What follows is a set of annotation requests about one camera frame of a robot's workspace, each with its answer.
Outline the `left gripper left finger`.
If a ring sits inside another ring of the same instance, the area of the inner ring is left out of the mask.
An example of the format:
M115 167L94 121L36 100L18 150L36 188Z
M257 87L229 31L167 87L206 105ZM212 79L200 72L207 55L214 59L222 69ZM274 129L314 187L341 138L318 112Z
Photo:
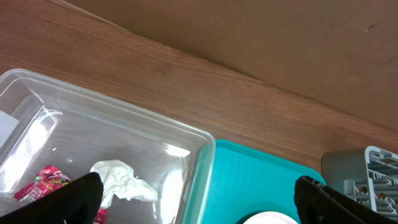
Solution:
M100 175L90 172L1 217L1 224L93 224L103 197Z

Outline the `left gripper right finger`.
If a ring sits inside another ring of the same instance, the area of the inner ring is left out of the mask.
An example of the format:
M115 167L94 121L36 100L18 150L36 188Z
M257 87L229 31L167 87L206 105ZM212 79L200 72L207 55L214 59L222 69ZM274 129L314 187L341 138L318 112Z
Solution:
M397 224L306 175L295 182L301 224Z

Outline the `large pink plate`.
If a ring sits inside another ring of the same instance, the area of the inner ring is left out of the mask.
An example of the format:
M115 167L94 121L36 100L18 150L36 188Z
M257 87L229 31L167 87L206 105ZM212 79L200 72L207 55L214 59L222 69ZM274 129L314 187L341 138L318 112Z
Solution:
M298 224L293 218L279 212L261 212L249 217L243 224Z

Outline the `white tissue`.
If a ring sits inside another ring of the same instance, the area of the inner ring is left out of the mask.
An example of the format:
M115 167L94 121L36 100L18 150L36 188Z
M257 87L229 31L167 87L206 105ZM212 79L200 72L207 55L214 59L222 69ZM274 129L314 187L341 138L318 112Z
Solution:
M99 161L93 164L90 172L99 174L103 183L103 197L100 208L108 209L113 197L119 199L158 201L157 191L146 181L134 176L134 169L120 160Z

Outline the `red snack wrapper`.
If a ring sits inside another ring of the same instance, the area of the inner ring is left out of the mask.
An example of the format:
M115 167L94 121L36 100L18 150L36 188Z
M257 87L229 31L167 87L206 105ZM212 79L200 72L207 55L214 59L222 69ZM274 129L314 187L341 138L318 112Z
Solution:
M54 166L46 166L35 179L14 194L14 198L28 204L73 182Z

